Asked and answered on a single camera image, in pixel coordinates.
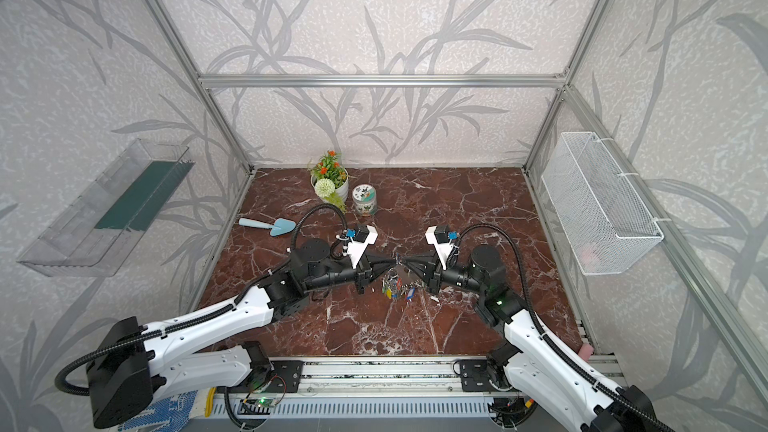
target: white flower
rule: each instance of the white flower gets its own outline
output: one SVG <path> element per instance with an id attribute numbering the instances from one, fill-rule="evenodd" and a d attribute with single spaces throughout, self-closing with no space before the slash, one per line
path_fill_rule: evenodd
<path id="1" fill-rule="evenodd" d="M 330 178 L 322 178 L 315 182 L 315 194 L 318 197 L 328 197 L 334 193 L 336 186 Z"/>

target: round tin can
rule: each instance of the round tin can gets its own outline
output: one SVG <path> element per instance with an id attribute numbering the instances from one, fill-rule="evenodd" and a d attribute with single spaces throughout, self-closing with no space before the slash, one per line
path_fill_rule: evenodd
<path id="1" fill-rule="evenodd" d="M 352 203 L 358 216 L 372 216 L 379 207 L 376 205 L 376 189 L 370 184 L 360 184 L 352 190 Z"/>

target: brown marble surface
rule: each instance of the brown marble surface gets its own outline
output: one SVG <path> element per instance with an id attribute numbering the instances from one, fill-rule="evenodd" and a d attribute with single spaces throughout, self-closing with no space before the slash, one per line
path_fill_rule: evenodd
<path id="1" fill-rule="evenodd" d="M 536 312 L 573 350 L 581 339 L 568 305 L 542 225 L 519 168 L 364 168 L 350 169 L 351 185 L 372 184 L 379 211 L 368 219 L 347 214 L 350 223 L 371 223 L 379 239 L 369 251 L 415 254 L 430 250 L 428 226 L 447 224 L 459 230 L 490 222 L 519 240 Z M 242 216 L 264 222 L 284 217 L 296 222 L 320 203 L 302 169 L 259 171 L 247 193 Z M 313 215 L 302 227 L 298 245 L 308 237 L 332 242 L 338 217 L 329 210 Z M 460 262 L 472 248 L 500 243 L 491 230 L 477 230 L 462 241 Z M 232 297 L 249 280 L 286 258 L 290 234 L 271 237 L 262 229 L 234 226 L 203 295 L 201 307 Z M 520 279 L 509 245 L 501 245 L 508 280 L 520 292 Z M 364 295 L 351 284 L 339 286 L 320 302 L 264 328 L 246 331 L 219 344 L 232 347 L 258 340 L 270 356 L 356 354 L 485 354 L 501 343 L 472 310 L 475 294 L 444 287 L 437 301 L 417 289 L 411 302 L 389 300 L 381 279 Z"/>

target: white flower pot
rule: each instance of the white flower pot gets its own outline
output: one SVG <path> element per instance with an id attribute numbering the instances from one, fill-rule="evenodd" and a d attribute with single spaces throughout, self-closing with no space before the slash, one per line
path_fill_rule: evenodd
<path id="1" fill-rule="evenodd" d="M 315 186 L 315 182 L 317 182 L 317 179 L 314 177 L 310 177 L 310 183 L 312 184 L 312 187 Z M 341 201 L 346 203 L 346 197 L 350 194 L 350 174 L 346 175 L 346 180 L 341 185 L 341 187 L 336 189 L 336 193 L 339 194 L 339 197 L 341 197 Z M 328 203 L 328 201 L 325 200 L 323 197 L 320 197 L 320 200 L 322 200 L 326 204 Z"/>

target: wallpaper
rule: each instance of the wallpaper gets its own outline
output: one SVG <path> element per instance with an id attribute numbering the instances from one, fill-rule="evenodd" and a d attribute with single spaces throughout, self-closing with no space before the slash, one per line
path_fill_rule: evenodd
<path id="1" fill-rule="evenodd" d="M 223 90 L 216 100 L 252 162 L 266 167 L 304 167 L 328 149 L 341 150 L 347 164 L 490 166 L 524 162 L 553 95 L 519 88 L 262 88 Z"/>
<path id="2" fill-rule="evenodd" d="M 768 2 L 616 0 L 576 84 L 768 346 Z"/>
<path id="3" fill-rule="evenodd" d="M 554 246 L 586 315 L 590 340 L 618 356 L 624 376 L 678 432 L 768 430 L 768 411 L 660 247 L 626 272 L 585 276 L 541 180 L 561 132 L 583 131 L 563 104 L 530 177 Z"/>
<path id="4" fill-rule="evenodd" d="M 246 171 L 140 0 L 0 0 L 0 36 L 0 428 L 91 430 L 89 400 L 53 376 L 113 322 L 186 309 Z M 118 273 L 16 263 L 137 137 L 188 145 L 195 165 Z"/>
<path id="5" fill-rule="evenodd" d="M 556 73 L 594 0 L 163 0 L 207 73 Z"/>

